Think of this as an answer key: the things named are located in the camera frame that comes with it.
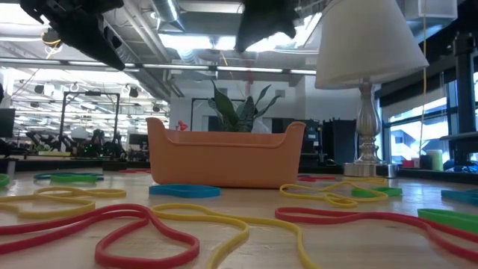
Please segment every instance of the wooden table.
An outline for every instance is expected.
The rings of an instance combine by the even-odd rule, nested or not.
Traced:
[[[41,188],[33,182],[33,173],[17,173],[6,195],[31,194]],[[44,181],[38,184],[48,186]],[[174,197],[149,197],[152,184],[149,174],[107,173],[98,188],[122,188],[128,191],[125,199],[97,199],[97,206],[121,202],[157,205],[170,202],[190,202],[207,206],[227,214],[274,218],[274,209],[282,206],[303,206],[335,210],[325,202],[295,200],[279,196],[275,190],[223,189],[221,197],[205,200],[186,200]],[[478,207],[442,201],[440,190],[467,190],[472,185],[454,185],[422,180],[398,179],[392,187],[403,189],[403,197],[389,201],[362,203],[355,211],[389,211],[417,215],[419,208],[442,208],[478,214]],[[26,208],[55,210],[66,208],[54,202],[23,202]],[[68,238],[0,258],[2,269],[89,269],[95,265],[93,251],[96,243],[113,229],[130,222],[128,219],[107,220]],[[0,212],[0,225],[29,223],[16,216]],[[164,221],[166,225],[188,232],[201,241],[201,253],[191,264],[181,268],[204,268],[212,250],[232,237],[236,228],[218,223],[188,223]],[[422,231],[400,223],[380,220],[361,220],[331,226],[300,224],[305,235],[305,248],[312,259],[322,268],[478,268],[478,265],[457,258],[437,247],[423,236]],[[30,235],[1,236],[0,243],[27,238]],[[478,250],[478,244],[464,242],[450,236],[462,246]],[[301,268],[296,252],[296,239],[289,231],[269,226],[251,226],[249,240],[236,249],[219,266],[222,269],[281,269]],[[159,235],[151,226],[120,239],[109,248],[112,253],[124,256],[160,258],[180,253],[184,246]]]

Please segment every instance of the desk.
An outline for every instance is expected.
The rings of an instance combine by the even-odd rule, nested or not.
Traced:
[[[82,172],[101,173],[90,169]],[[17,173],[9,191],[0,195],[31,194],[40,188],[33,183],[33,173]],[[275,190],[223,189],[222,196],[205,200],[187,200],[174,197],[149,197],[148,187],[152,184],[149,174],[106,173],[105,180],[97,188],[124,188],[125,199],[97,199],[97,207],[121,202],[157,205],[171,202],[192,202],[227,214],[274,218],[274,209],[284,206],[302,206],[335,210],[324,202],[295,200],[279,196]],[[403,197],[389,201],[362,203],[348,211],[389,211],[417,215],[419,208],[441,208],[478,214],[478,207],[456,202],[442,201],[440,190],[467,190],[473,185],[444,182],[395,179],[392,187],[403,189]],[[343,190],[349,194],[350,189]],[[66,208],[54,202],[24,202],[26,208],[55,210]],[[1,257],[2,269],[91,269],[95,265],[93,252],[96,243],[113,229],[130,222],[128,219],[107,220],[68,238],[30,250]],[[0,212],[0,225],[28,223],[34,220],[17,220],[16,216]],[[165,220],[166,225],[188,232],[201,241],[201,253],[194,262],[181,269],[203,269],[212,250],[225,239],[237,233],[236,228],[217,223],[188,223]],[[314,226],[299,224],[305,236],[305,248],[310,257],[322,268],[408,268],[449,269],[477,268],[478,265],[457,258],[430,243],[422,231],[411,226],[380,220],[361,220],[341,225]],[[0,243],[27,238],[29,235],[1,236]],[[478,244],[461,242],[462,246],[478,249]],[[120,239],[109,249],[111,253],[126,256],[160,258],[180,253],[184,246],[159,235],[151,226]],[[251,226],[249,240],[236,249],[219,266],[221,269],[291,269],[302,268],[296,252],[296,239],[288,231],[269,226]]]

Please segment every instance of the white lamp shade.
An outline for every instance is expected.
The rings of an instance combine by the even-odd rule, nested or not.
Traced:
[[[316,88],[381,84],[429,65],[396,0],[334,0],[320,24]]]

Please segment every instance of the lamp base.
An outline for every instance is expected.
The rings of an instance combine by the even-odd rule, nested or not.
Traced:
[[[395,164],[345,164],[344,175],[356,177],[382,176],[397,177],[398,166]]]

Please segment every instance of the green rubber band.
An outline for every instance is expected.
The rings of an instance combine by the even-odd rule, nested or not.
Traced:
[[[371,189],[372,191],[380,191],[384,194],[387,194],[389,197],[396,197],[402,195],[402,188],[389,188],[389,187],[378,187]],[[370,191],[364,189],[355,188],[352,190],[353,197],[362,197],[362,198],[372,198],[377,197],[377,195],[372,194]]]
[[[440,209],[418,209],[418,217],[478,234],[478,216]]]
[[[51,182],[56,183],[74,183],[74,182],[92,182],[96,183],[97,176],[52,176]]]
[[[0,188],[5,188],[10,184],[10,177],[5,174],[0,174]]]

